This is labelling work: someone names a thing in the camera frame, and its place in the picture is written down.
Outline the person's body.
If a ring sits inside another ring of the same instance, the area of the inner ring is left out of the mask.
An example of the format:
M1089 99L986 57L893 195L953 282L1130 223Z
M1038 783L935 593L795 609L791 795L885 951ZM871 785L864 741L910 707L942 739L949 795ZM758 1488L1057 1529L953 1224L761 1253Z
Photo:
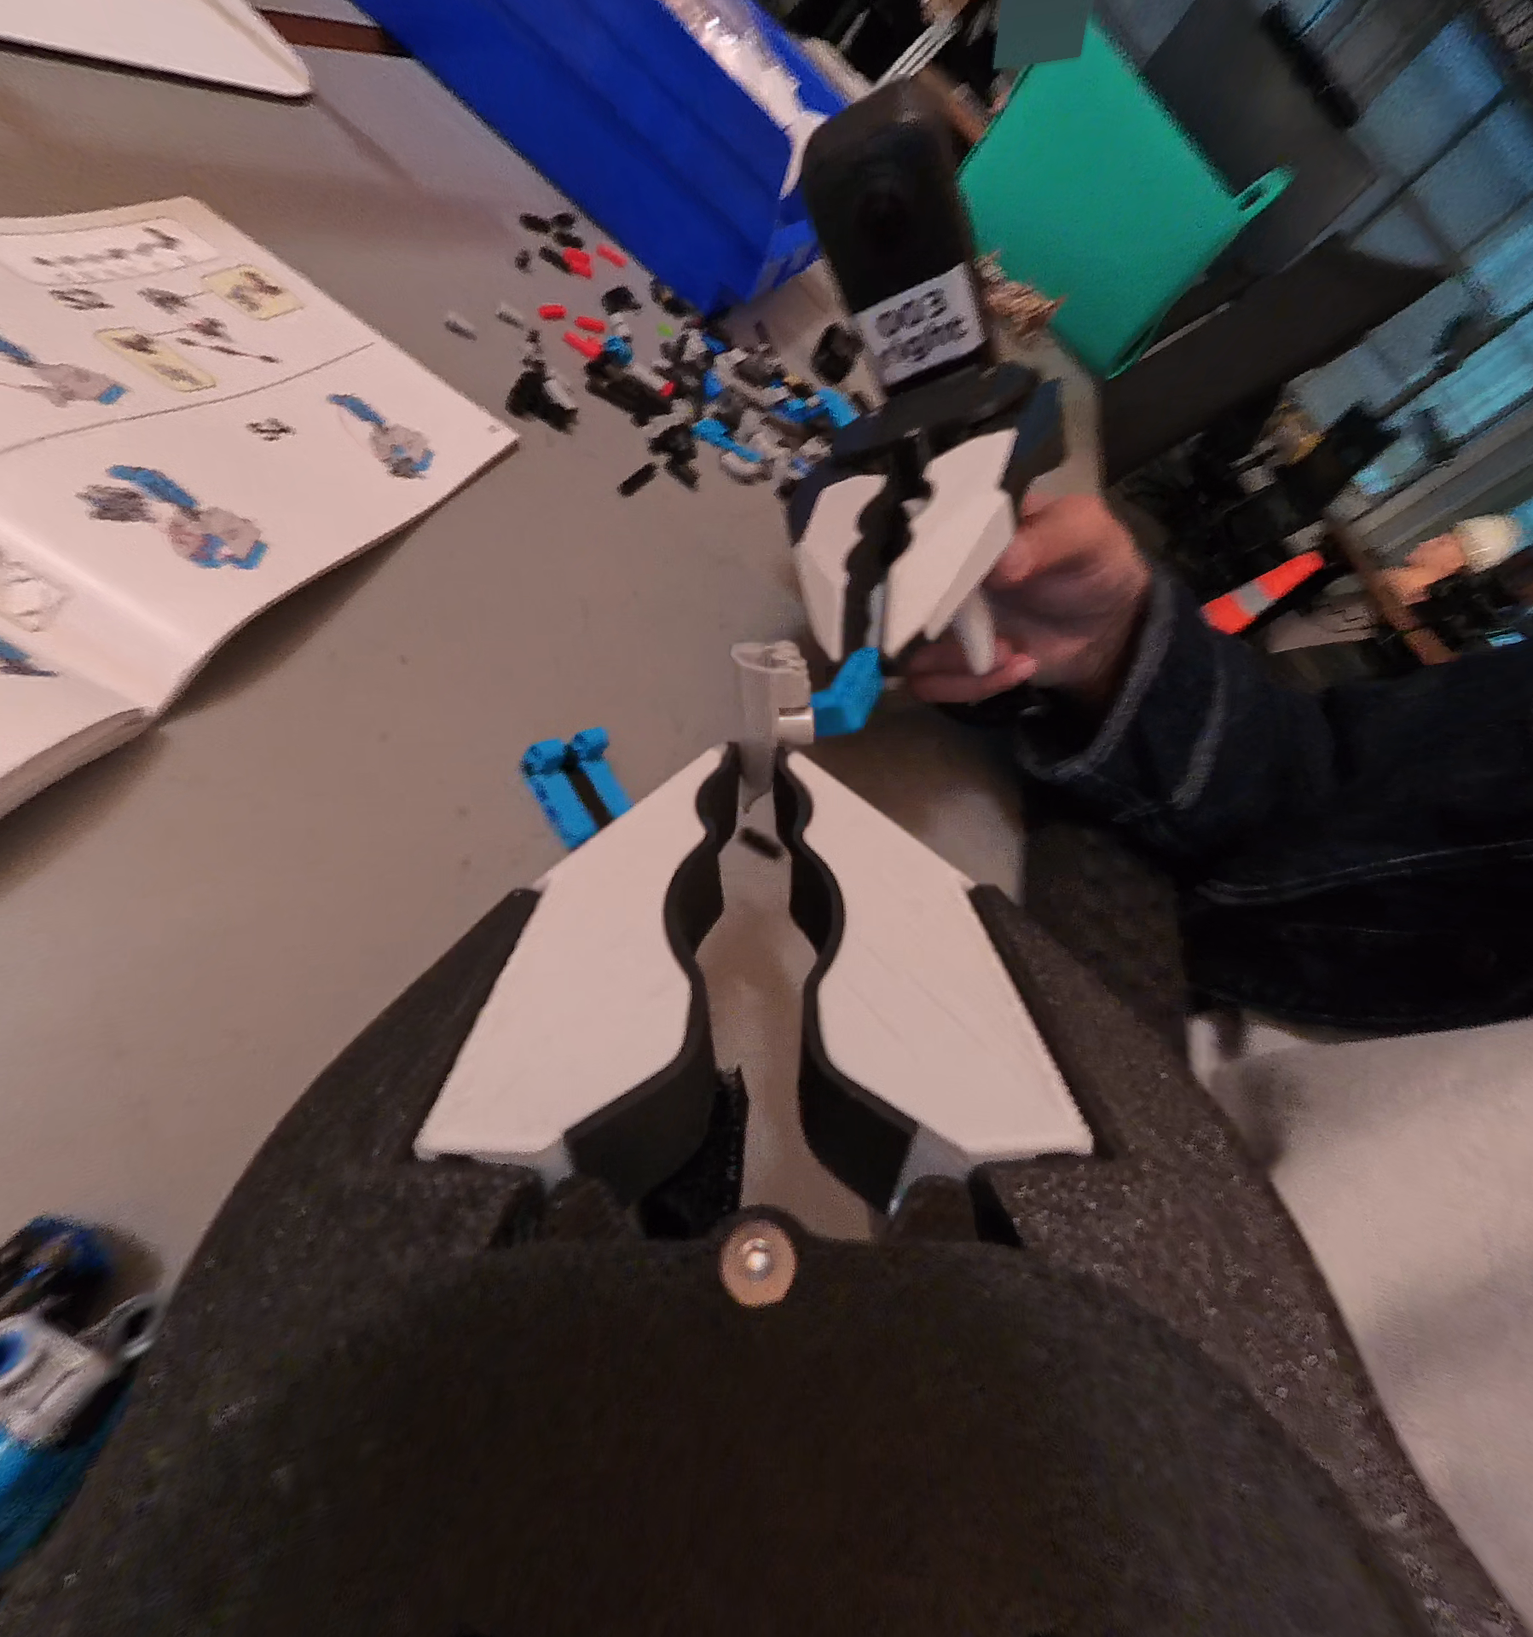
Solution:
M1210 1013L1187 1043L1412 1463L1533 1632L1533 1017L1359 1038Z

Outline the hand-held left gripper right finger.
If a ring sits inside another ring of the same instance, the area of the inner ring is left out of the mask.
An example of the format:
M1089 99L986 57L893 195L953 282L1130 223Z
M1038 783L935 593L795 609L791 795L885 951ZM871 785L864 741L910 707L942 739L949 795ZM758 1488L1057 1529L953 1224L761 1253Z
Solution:
M981 888L804 753L777 756L772 806L811 951L797 1102L818 1164L893 1210L924 1176L1089 1157Z

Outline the instruction booklet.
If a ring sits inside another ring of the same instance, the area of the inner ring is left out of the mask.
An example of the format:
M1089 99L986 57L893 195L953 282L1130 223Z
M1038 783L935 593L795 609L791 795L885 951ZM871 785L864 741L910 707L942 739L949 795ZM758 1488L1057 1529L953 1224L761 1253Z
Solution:
M0 820L515 445L192 198L0 218Z

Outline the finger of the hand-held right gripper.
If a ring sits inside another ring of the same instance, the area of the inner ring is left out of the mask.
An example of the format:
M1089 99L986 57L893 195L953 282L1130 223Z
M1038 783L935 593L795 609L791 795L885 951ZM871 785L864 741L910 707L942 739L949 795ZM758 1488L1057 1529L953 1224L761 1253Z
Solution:
M893 659L885 632L887 569L875 551L887 519L887 478L852 475L818 489L793 544L806 625L829 661L871 647Z
M880 652L900 659L917 640L937 640L979 593L1017 524L1004 487L1017 431L963 439L923 468L926 496L884 583Z

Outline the person's right hand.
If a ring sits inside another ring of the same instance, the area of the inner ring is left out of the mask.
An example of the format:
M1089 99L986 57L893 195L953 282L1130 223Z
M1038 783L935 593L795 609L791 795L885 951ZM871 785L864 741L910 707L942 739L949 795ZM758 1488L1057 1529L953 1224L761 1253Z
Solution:
M1149 567L1093 494L1033 491L983 595L994 615L994 664L972 673L944 638L903 668L926 705L978 705L1033 686L1098 718L1123 682L1149 597Z

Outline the pile of toy building pieces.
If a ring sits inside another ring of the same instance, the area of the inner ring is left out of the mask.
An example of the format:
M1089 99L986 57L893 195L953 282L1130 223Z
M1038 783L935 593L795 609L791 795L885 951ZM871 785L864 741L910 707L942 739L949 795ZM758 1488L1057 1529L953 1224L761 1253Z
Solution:
M558 299L497 305L499 322L522 340L506 416L570 434L584 397L609 406L646 450L616 487L621 496L655 475L694 489L698 455L710 450L729 480L770 484L786 500L830 455L834 436L875 407L854 386L859 347L843 322L823 328L811 370L800 374L761 324L735 338L657 276L643 294L630 287L628 255L607 241L588 243L572 211L524 209L515 223L513 271L547 268L602 283L593 308Z

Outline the grey triangular panel piece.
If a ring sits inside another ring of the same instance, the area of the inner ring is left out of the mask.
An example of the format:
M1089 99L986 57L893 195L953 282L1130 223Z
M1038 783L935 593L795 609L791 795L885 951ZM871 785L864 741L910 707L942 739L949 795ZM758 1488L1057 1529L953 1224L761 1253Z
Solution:
M738 641L729 648L740 705L738 811L772 787L777 753L815 744L811 673L791 640Z

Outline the person's right forearm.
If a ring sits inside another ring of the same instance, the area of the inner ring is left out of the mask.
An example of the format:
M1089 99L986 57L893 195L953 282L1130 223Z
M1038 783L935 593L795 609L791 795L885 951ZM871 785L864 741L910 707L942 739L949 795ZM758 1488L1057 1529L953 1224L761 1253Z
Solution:
M1116 694L1027 707L1015 748L1174 882L1208 1001L1371 1033L1533 1017L1533 638L1305 693L1157 578Z

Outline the green storage box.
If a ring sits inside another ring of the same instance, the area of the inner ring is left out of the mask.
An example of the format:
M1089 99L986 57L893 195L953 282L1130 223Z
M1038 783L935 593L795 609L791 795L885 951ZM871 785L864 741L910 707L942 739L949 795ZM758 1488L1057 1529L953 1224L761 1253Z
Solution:
M1142 356L1291 181L1274 167L1231 188L1093 21L1075 57L1022 69L960 165L978 250L1059 303L1064 349L1098 379Z

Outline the orange cone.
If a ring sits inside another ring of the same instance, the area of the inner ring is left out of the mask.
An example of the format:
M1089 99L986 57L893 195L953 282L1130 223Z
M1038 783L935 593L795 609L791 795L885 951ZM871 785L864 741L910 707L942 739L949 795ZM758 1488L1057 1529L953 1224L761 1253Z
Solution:
M1288 597L1328 567L1318 549L1300 551L1256 578L1210 599L1201 608L1204 624L1226 636L1240 636L1263 624Z

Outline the paned window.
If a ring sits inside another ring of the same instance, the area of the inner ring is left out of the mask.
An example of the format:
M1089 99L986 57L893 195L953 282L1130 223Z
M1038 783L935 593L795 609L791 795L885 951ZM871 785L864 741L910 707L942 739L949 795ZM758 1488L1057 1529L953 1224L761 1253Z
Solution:
M1353 138L1375 179L1337 232L1442 273L1300 386L1323 420L1364 407L1391 432L1355 478L1366 512L1533 406L1533 92L1458 19L1375 89Z

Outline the pile of clear plastic bags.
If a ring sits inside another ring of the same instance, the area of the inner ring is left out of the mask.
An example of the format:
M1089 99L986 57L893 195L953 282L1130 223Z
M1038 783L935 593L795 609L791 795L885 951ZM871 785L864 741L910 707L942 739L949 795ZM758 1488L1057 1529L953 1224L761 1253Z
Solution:
M845 106L811 67L788 58L786 46L767 34L751 4L662 2L662 7L779 129L807 119L818 122Z

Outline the blue angled toy beam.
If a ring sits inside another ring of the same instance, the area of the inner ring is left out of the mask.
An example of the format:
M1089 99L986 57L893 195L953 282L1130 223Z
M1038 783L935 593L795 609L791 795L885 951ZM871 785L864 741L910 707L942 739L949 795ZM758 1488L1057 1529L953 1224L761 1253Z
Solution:
M811 691L811 730L818 741L857 733L869 721L885 691L882 656L864 647L846 656L830 682Z

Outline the white desk lamp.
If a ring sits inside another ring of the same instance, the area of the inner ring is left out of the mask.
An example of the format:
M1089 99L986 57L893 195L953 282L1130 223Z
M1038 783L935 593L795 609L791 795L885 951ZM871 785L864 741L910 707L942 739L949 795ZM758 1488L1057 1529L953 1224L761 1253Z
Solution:
M244 2L0 2L0 44L301 99L295 50Z

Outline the blue beam assembly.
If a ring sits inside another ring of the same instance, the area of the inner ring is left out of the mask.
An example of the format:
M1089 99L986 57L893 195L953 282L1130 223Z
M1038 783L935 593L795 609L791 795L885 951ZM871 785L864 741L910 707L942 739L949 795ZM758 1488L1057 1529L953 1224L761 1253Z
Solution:
M609 748L607 732L591 726L566 741L538 741L522 753L520 778L566 850L581 849L632 808L609 765Z

